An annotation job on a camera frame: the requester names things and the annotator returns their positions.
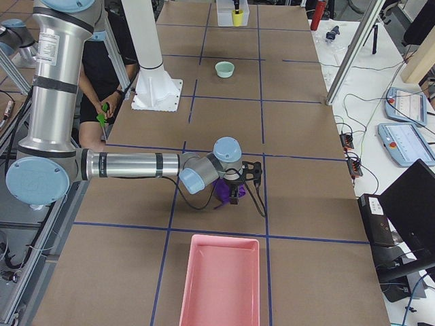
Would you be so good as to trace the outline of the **purple cloth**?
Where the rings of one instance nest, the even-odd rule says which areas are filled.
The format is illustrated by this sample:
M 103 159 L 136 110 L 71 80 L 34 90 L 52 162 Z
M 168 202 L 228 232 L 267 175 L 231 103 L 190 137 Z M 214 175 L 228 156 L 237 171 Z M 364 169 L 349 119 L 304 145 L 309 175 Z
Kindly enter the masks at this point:
M 213 182 L 213 185 L 215 186 L 214 194 L 215 197 L 221 202 L 219 207 L 224 206 L 226 204 L 230 204 L 229 197 L 230 192 L 228 189 L 228 186 L 226 185 L 224 179 L 218 179 L 217 181 Z M 241 197 L 244 197 L 246 195 L 246 190 L 244 185 L 239 188 L 239 199 Z

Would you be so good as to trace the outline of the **yellow plastic cup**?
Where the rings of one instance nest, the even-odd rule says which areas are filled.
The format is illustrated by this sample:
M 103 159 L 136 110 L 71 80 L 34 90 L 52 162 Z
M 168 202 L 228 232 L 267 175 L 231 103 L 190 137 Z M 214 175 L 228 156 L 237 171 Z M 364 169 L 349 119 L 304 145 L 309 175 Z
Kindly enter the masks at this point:
M 232 10 L 232 24 L 233 26 L 241 26 L 243 23 L 243 10 L 240 10 L 239 13 L 235 13 L 234 10 Z

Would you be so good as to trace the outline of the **black computer box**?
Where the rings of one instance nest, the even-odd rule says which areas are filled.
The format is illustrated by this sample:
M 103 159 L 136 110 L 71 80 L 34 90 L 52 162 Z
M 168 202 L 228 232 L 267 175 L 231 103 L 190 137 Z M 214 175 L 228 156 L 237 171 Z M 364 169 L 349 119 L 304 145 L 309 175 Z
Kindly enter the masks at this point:
M 393 247 L 395 244 L 392 231 L 379 196 L 363 194 L 358 198 L 358 206 L 369 243 L 380 247 Z

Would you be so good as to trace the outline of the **clear plastic bin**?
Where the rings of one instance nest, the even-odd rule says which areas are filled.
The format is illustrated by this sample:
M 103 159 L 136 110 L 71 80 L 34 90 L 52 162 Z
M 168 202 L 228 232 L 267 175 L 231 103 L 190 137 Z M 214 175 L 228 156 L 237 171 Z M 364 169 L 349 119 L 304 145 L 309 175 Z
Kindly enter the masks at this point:
M 247 26 L 249 20 L 249 5 L 246 0 L 217 0 L 218 26 Z

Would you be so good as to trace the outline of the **light green bowl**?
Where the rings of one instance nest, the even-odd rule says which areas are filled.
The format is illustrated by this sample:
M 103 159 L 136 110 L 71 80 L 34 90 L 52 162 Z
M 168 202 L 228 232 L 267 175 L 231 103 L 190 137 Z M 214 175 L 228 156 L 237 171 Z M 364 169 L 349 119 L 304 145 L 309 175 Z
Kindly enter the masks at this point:
M 234 73 L 234 64 L 228 61 L 220 61 L 215 64 L 215 72 L 218 77 L 229 78 Z

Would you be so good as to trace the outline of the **red bottle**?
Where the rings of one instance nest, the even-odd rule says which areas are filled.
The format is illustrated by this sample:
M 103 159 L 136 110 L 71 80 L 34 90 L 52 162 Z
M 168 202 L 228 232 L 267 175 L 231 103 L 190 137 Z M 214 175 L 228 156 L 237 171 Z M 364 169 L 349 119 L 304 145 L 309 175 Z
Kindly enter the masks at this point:
M 313 17 L 311 19 L 311 25 L 310 29 L 312 31 L 316 31 L 319 26 L 319 22 L 324 14 L 324 10 L 326 7 L 326 1 L 325 0 L 318 0 L 315 6 L 315 11 L 313 14 Z

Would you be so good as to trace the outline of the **pink plastic bin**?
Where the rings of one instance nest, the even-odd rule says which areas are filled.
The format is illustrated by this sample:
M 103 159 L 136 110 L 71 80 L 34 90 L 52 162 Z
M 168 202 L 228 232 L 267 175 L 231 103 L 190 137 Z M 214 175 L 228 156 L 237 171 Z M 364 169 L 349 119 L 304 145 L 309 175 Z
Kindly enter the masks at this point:
M 256 239 L 192 236 L 179 324 L 260 324 Z

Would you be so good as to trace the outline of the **black power strip left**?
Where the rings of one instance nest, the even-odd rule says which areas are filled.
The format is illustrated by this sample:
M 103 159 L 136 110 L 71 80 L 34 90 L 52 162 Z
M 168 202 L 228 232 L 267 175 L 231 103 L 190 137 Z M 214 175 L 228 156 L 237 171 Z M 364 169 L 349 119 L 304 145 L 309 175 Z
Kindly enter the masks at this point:
M 340 140 L 341 140 L 341 145 L 343 147 L 344 151 L 348 151 L 351 149 L 354 149 L 353 146 L 353 136 L 349 133 L 341 133 L 339 135 Z

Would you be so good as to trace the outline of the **black power strip right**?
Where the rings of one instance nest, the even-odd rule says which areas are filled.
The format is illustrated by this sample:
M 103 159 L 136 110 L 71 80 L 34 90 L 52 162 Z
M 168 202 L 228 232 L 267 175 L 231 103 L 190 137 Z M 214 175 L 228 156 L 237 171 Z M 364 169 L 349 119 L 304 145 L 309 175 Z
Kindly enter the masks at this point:
M 360 159 L 357 157 L 347 158 L 347 167 L 351 178 L 355 179 L 363 176 Z

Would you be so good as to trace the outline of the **lower teach pendant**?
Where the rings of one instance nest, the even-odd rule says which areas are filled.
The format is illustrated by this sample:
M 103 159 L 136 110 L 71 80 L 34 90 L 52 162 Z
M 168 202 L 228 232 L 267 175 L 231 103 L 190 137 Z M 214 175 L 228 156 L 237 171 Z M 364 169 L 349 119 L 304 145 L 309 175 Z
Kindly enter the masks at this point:
M 381 123 L 377 131 L 398 166 L 409 167 L 418 159 L 434 166 L 434 152 L 413 123 Z

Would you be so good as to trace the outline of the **teach pendant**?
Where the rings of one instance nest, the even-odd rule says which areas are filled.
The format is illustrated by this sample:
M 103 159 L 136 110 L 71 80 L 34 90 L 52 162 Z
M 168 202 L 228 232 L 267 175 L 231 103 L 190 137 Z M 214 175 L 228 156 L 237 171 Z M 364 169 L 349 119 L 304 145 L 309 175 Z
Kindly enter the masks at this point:
M 427 126 L 427 99 L 423 92 L 409 92 L 391 87 L 385 97 L 385 114 L 399 122 Z
M 434 166 L 434 152 L 413 123 L 381 123 L 377 131 L 398 166 L 409 167 L 418 159 Z

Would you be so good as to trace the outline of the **upper teach pendant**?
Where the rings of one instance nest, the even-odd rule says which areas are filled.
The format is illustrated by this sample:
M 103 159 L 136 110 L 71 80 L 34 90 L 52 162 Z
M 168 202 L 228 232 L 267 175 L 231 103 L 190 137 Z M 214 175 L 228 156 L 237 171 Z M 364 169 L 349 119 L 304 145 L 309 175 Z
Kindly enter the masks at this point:
M 385 97 L 385 114 L 399 122 L 427 126 L 427 99 L 423 92 L 409 92 L 391 87 Z

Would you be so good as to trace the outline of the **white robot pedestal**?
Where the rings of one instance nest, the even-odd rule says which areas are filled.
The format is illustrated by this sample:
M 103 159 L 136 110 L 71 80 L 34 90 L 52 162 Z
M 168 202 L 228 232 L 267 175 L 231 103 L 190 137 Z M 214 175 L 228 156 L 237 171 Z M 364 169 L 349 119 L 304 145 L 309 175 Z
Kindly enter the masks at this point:
M 171 78 L 164 68 L 152 2 L 126 0 L 122 6 L 139 63 L 132 108 L 177 111 L 183 81 Z

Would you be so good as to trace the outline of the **grey aluminium frame post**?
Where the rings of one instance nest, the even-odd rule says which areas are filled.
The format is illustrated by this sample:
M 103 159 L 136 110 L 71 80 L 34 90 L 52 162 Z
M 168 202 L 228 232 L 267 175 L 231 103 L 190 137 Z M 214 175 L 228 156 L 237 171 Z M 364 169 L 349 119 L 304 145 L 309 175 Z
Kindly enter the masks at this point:
M 385 3 L 384 0 L 373 0 L 370 2 L 368 9 L 362 17 L 361 22 L 358 25 L 358 28 L 351 40 L 350 45 L 347 48 L 347 52 L 345 57 L 338 69 L 338 72 L 332 82 L 330 90 L 328 91 L 328 95 L 326 97 L 326 104 L 332 105 L 336 96 L 343 85 L 345 78 L 352 67 L 352 64 L 358 55 L 358 52 L 362 48 L 362 44 L 364 40 L 369 35 L 369 32 L 372 26 L 375 24 L 377 20 L 377 16 Z

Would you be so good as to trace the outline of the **green handled tool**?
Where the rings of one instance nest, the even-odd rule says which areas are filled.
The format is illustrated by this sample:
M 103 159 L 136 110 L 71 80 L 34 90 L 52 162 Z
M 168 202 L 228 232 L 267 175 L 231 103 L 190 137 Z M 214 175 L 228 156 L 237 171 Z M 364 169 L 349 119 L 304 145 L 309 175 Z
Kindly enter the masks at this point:
M 102 128 L 105 127 L 106 122 L 107 122 L 107 120 L 106 120 L 106 118 L 105 118 L 105 114 L 107 113 L 108 109 L 109 109 L 109 105 L 108 105 L 108 103 L 104 103 L 103 106 L 102 106 L 102 108 L 101 108 L 101 110 L 103 111 L 103 113 L 99 113 L 99 114 L 96 116 L 96 119 L 97 119 L 97 121 L 100 123 L 100 126 L 101 126 Z

